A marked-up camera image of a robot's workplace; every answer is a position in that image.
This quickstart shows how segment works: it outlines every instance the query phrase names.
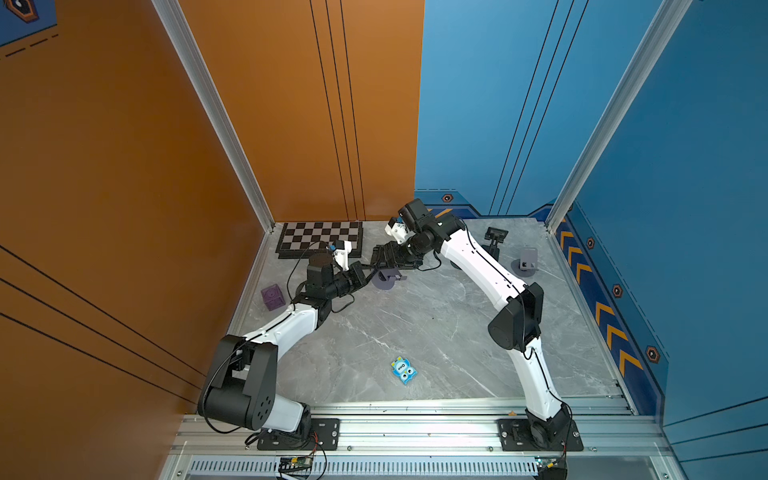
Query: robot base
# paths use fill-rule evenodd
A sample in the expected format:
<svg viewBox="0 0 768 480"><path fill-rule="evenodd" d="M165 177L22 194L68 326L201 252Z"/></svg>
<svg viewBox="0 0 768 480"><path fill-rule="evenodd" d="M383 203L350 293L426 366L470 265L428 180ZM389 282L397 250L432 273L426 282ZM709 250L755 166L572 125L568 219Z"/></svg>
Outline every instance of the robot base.
<svg viewBox="0 0 768 480"><path fill-rule="evenodd" d="M562 444L556 448L544 450L539 448L531 434L531 423L524 416L513 416L508 419L500 419L496 422L498 426L498 436L502 441L502 450L505 452L530 452L530 451L550 451L562 452ZM568 435L568 451L582 452L584 444L581 443L576 422L571 420L571 433Z"/></svg>
<svg viewBox="0 0 768 480"><path fill-rule="evenodd" d="M308 432L306 436L299 434L303 429ZM263 430L256 447L259 450L312 450L315 448L315 434L323 450L336 450L339 448L339 419L312 419L309 410L306 410L296 433Z"/></svg>

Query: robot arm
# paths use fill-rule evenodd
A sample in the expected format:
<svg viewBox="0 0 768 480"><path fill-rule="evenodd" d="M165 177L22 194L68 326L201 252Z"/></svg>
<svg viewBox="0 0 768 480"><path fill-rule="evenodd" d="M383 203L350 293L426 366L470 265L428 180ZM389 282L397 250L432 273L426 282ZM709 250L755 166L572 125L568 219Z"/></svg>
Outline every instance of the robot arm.
<svg viewBox="0 0 768 480"><path fill-rule="evenodd" d="M372 263L386 261L400 268L414 268L421 265L425 253L435 250L458 265L498 312L488 325L488 333L515 364L535 443L542 449L561 448L572 414L554 388L541 348L542 288L537 283L529 286L509 273L452 214L435 218L418 199L399 213L413 235L399 247L395 241L376 247Z"/></svg>
<svg viewBox="0 0 768 480"><path fill-rule="evenodd" d="M207 387L200 394L199 413L248 429L289 432L306 441L309 409L276 395L277 361L323 324L332 299L365 286L376 269L418 268L424 255L434 250L460 266L491 300L498 313L489 323L488 333L508 351L515 364L533 439L541 449L561 449L571 428L571 411L554 389L541 349L541 287L536 283L529 286L509 273L453 215L435 218L420 200L407 204L399 213L402 224L390 221L388 225L388 233L395 240L374 247L371 265L349 265L351 244L334 243L328 253L310 257L305 290L297 294L283 314L244 338L224 337L210 368ZM408 232L412 233L410 237L406 236ZM335 265L342 271L334 273ZM364 269L372 272L366 276ZM248 365L247 379L232 377L233 370Z"/></svg>

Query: orange chevron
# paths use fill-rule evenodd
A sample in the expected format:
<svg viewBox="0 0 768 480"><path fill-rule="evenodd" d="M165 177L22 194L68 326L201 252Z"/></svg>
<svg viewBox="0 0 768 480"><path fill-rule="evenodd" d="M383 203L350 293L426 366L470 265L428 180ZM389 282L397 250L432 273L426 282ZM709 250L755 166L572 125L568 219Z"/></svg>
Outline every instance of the orange chevron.
<svg viewBox="0 0 768 480"><path fill-rule="evenodd" d="M565 237L571 237L573 238L574 234L571 232L562 231L560 232L560 250L565 250Z"/></svg>
<svg viewBox="0 0 768 480"><path fill-rule="evenodd" d="M605 336L605 342L608 344L608 349L611 349L611 342L613 342L613 335L620 336L623 339L627 339L627 334L615 328L611 325L608 326L608 334Z"/></svg>
<svg viewBox="0 0 768 480"><path fill-rule="evenodd" d="M629 361L629 363L632 363L640 370L643 369L643 366L640 364L640 360L634 358L632 355L626 353L623 350L619 350L619 372L621 372L621 376L624 376L624 366L626 365L626 361Z"/></svg>
<svg viewBox="0 0 768 480"><path fill-rule="evenodd" d="M596 305L594 306L594 321L600 325L600 312L606 312L610 313L613 316L616 316L614 313L614 309L610 308L608 305L603 305L600 302L595 302Z"/></svg>
<svg viewBox="0 0 768 480"><path fill-rule="evenodd" d="M573 260L574 253L584 253L584 252L581 251L581 248L569 247L568 248L568 265L573 266L573 263L571 262L571 260Z"/></svg>
<svg viewBox="0 0 768 480"><path fill-rule="evenodd" d="M589 267L589 265L584 265L583 263L576 263L576 283L581 285L581 271L586 270L588 272L591 272L592 269Z"/></svg>

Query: orange wall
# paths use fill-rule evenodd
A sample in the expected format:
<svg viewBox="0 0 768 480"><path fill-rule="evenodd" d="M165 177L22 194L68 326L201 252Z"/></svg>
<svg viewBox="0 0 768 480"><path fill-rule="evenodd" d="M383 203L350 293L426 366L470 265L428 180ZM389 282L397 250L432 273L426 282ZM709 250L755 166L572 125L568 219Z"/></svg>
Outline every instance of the orange wall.
<svg viewBox="0 0 768 480"><path fill-rule="evenodd" d="M151 1L57 16L0 51L0 461L155 478L263 231Z"/></svg>
<svg viewBox="0 0 768 480"><path fill-rule="evenodd" d="M424 1L231 5L181 2L275 219L396 214L413 198Z"/></svg>

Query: purple cube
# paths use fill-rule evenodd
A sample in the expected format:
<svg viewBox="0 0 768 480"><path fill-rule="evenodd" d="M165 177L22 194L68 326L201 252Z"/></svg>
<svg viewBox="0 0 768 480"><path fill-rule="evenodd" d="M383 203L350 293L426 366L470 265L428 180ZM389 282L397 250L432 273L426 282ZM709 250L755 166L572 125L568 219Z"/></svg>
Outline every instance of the purple cube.
<svg viewBox="0 0 768 480"><path fill-rule="evenodd" d="M261 298L264 299L264 305L266 305L270 312L286 304L286 301L283 298L283 292L280 291L280 287L277 286L277 283L261 290Z"/></svg>

